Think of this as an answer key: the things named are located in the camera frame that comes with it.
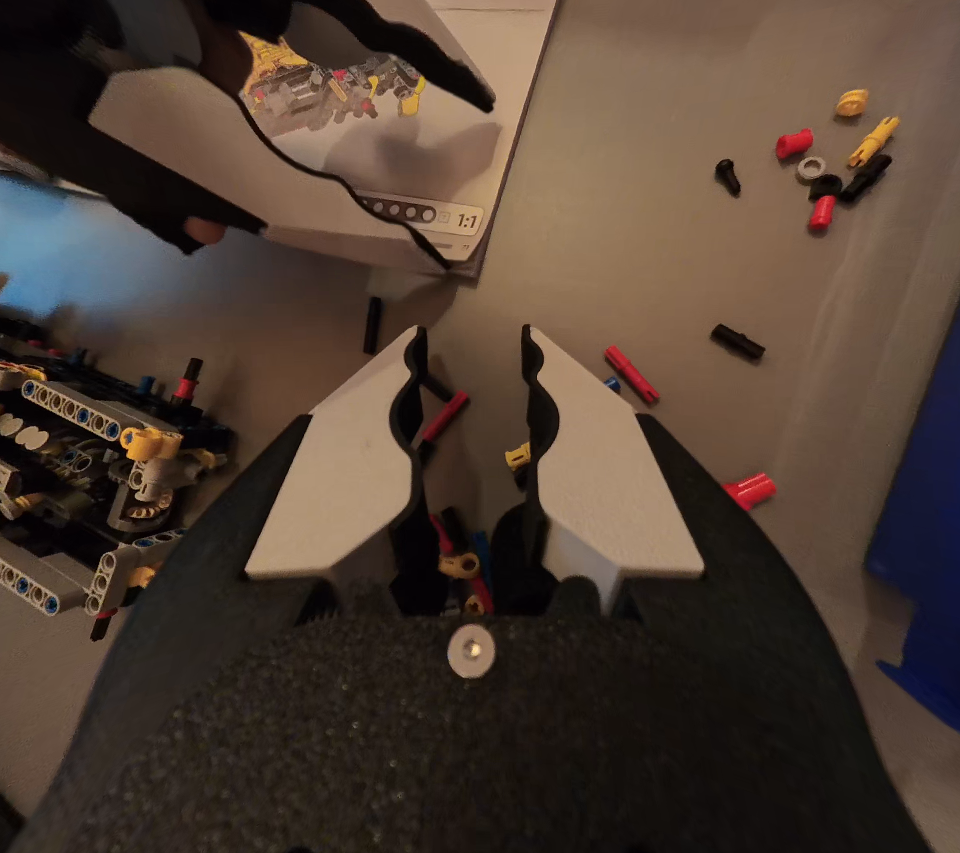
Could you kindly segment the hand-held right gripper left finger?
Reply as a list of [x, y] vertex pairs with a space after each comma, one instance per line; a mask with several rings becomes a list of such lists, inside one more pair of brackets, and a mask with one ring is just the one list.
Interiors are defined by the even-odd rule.
[[249, 579], [321, 579], [338, 598], [384, 585], [403, 614], [442, 612], [449, 580], [413, 447], [427, 364], [426, 328], [410, 327], [310, 411]]

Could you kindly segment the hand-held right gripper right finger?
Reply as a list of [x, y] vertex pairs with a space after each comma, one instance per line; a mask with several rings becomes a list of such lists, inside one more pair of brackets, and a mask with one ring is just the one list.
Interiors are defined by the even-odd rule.
[[639, 415], [539, 328], [520, 337], [530, 460], [518, 519], [491, 545], [501, 615], [539, 615], [580, 578], [611, 613], [625, 583], [697, 581], [706, 563]]

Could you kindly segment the toy car chassis model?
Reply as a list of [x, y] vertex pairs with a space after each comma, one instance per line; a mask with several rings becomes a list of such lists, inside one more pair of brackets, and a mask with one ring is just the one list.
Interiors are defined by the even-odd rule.
[[2, 318], [2, 587], [47, 618], [107, 635], [186, 533], [182, 501], [223, 468], [234, 432], [195, 403], [203, 361], [169, 393], [131, 383]]

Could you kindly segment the grey desk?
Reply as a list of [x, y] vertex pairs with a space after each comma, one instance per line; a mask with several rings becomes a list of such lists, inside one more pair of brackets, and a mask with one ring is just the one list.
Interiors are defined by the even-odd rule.
[[846, 660], [937, 851], [958, 735], [877, 666], [908, 606], [861, 557], [958, 297], [958, 0], [562, 0], [477, 283], [390, 304], [471, 398], [426, 471], [489, 530], [520, 501], [521, 329], [597, 377], [616, 345], [654, 415], [756, 516]]

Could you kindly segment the scattered small toy pins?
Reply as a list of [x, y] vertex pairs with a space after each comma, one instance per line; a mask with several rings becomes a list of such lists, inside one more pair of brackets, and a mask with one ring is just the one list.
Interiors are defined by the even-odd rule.
[[776, 495], [753, 515], [826, 618], [867, 615], [862, 556], [902, 441], [883, 384], [902, 294], [876, 204], [810, 231], [808, 189], [774, 148], [804, 127], [835, 172], [853, 131], [819, 94], [535, 97], [479, 285], [434, 329], [473, 398], [484, 511], [506, 496], [494, 461], [526, 433], [529, 323], [720, 482], [767, 474]]

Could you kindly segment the red tipped black pin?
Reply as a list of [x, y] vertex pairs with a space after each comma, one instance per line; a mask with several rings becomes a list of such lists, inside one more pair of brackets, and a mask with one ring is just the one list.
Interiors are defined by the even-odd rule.
[[455, 392], [436, 414], [421, 424], [414, 439], [414, 462], [426, 467], [436, 455], [440, 441], [450, 427], [467, 409], [470, 395], [462, 390]]

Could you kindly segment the blue plastic bin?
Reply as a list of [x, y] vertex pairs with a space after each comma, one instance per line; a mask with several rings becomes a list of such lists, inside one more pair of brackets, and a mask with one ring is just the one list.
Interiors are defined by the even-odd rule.
[[959, 317], [954, 315], [866, 553], [911, 607], [882, 673], [959, 730]]

